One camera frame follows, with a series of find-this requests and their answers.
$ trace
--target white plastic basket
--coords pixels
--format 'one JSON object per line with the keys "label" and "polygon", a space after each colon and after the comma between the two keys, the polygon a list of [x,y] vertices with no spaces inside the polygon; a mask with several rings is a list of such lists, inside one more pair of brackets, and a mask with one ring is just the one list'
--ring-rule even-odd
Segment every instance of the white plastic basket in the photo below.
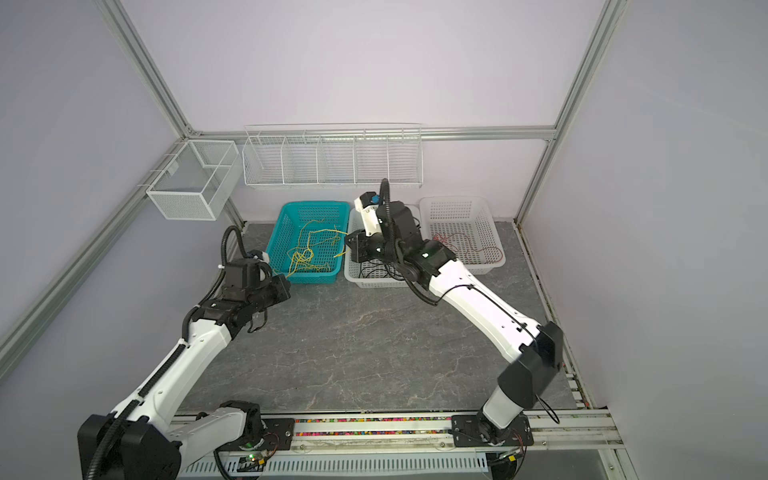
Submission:
{"label": "white plastic basket", "polygon": [[[406,205],[411,210],[411,215],[416,219],[416,224],[419,224],[419,209],[415,205]],[[347,224],[348,232],[363,228],[362,217],[360,213],[354,208],[349,212],[349,223]],[[390,276],[387,276],[383,267],[376,267],[371,262],[353,262],[351,260],[352,254],[347,250],[344,256],[344,277],[352,283],[357,283],[360,288],[384,288],[384,287],[397,287],[407,286],[405,282],[399,282]]]}
{"label": "white plastic basket", "polygon": [[169,220],[216,220],[240,175],[233,141],[188,140],[147,189]]}
{"label": "white plastic basket", "polygon": [[480,197],[428,197],[419,202],[424,238],[440,240],[467,270],[483,275],[507,260],[488,204]]}

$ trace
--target red wire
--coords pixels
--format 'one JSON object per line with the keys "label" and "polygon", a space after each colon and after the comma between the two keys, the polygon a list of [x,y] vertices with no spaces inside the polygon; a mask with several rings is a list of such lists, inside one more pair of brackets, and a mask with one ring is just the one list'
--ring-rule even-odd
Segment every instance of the red wire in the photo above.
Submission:
{"label": "red wire", "polygon": [[[469,235],[467,235],[467,234],[466,234],[466,233],[464,233],[464,232],[455,232],[455,233],[451,233],[451,234],[450,234],[450,235],[448,235],[447,237],[446,237],[446,236],[443,236],[443,235],[441,235],[441,234],[439,234],[439,233],[437,233],[436,235],[434,235],[434,236],[432,237],[432,239],[433,239],[433,240],[437,240],[437,241],[439,241],[439,242],[442,242],[443,244],[445,244],[446,246],[448,246],[448,245],[451,245],[451,244],[449,243],[449,240],[451,240],[451,237],[453,237],[453,236],[455,236],[455,235],[463,235],[463,236],[464,236],[464,237],[467,239],[467,244],[468,244],[468,247],[467,247],[467,252],[466,252],[466,253],[469,253],[469,251],[470,251],[470,250],[471,250],[471,251],[473,251],[473,252],[475,252],[475,253],[480,253],[480,252],[482,252],[482,251],[484,251],[484,250],[490,250],[490,249],[494,249],[494,250],[498,251],[498,254],[499,254],[499,255],[501,255],[501,256],[499,257],[499,259],[498,259],[498,260],[493,260],[493,261],[492,261],[492,263],[500,262],[500,261],[502,261],[502,258],[504,258],[504,252],[502,251],[502,249],[500,249],[500,248],[498,248],[498,247],[496,247],[496,246],[485,247],[485,248],[481,248],[480,250],[477,250],[477,249],[475,249],[475,248],[472,246],[472,239],[469,237]],[[449,247],[449,248],[450,248],[450,249],[451,249],[451,251],[452,251],[453,253],[455,253],[456,255],[460,255],[460,250],[458,250],[458,248],[457,248],[456,250],[454,250],[454,249],[453,249],[453,248],[451,248],[451,247]]]}
{"label": "red wire", "polygon": [[270,456],[266,457],[266,459],[267,459],[267,460],[269,460],[270,458],[272,458],[272,456],[273,456],[273,455],[275,455],[275,452],[277,452],[277,447],[279,447],[279,446],[280,446],[280,436],[279,436],[279,435],[277,435],[277,434],[276,434],[276,433],[274,433],[274,432],[267,432],[266,434],[267,434],[267,435],[274,435],[274,436],[275,436],[275,448],[274,448],[274,450],[273,450],[273,451],[270,453]]}

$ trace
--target teal plastic basket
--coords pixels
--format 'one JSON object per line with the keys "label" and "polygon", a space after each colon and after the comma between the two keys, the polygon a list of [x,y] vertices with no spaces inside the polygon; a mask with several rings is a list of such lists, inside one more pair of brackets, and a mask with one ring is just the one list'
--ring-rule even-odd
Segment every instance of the teal plastic basket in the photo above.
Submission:
{"label": "teal plastic basket", "polygon": [[[272,270],[284,273],[291,283],[335,282],[344,258],[339,255],[344,250],[344,234],[318,230],[346,232],[348,221],[349,204],[345,202],[291,202],[283,205],[266,247]],[[312,250],[312,267],[292,260],[295,253],[306,257],[310,255],[306,251],[307,242]]]}

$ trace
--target black mounting bracket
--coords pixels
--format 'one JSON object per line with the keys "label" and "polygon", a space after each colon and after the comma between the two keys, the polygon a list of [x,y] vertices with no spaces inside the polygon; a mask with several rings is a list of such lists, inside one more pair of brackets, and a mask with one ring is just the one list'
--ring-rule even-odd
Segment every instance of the black mounting bracket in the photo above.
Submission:
{"label": "black mounting bracket", "polygon": [[[295,419],[261,419],[263,423],[262,438],[264,443],[259,445],[258,450],[272,451],[277,446],[277,450],[290,450],[293,441],[293,427],[296,425]],[[238,439],[234,442],[225,443],[219,450],[222,452],[242,452],[244,455],[248,451],[240,448],[243,444]]]}
{"label": "black mounting bracket", "polygon": [[520,414],[505,429],[505,439],[499,445],[490,445],[483,442],[480,422],[477,415],[454,415],[451,417],[451,433],[453,434],[453,444],[457,447],[487,447],[487,446],[508,446],[514,447],[520,445],[517,435],[523,440],[523,445],[533,445],[533,435],[531,434],[531,425],[528,423],[528,417]]}

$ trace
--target wire shelf rack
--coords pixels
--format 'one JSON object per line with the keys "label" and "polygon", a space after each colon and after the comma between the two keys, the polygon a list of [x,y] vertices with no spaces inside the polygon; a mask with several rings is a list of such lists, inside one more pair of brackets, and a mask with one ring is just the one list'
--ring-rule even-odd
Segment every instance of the wire shelf rack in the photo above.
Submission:
{"label": "wire shelf rack", "polygon": [[233,141],[188,140],[147,188],[169,220],[216,220],[240,179]]}
{"label": "wire shelf rack", "polygon": [[419,128],[249,131],[243,146],[245,184],[254,188],[378,185],[420,187],[424,167]]}

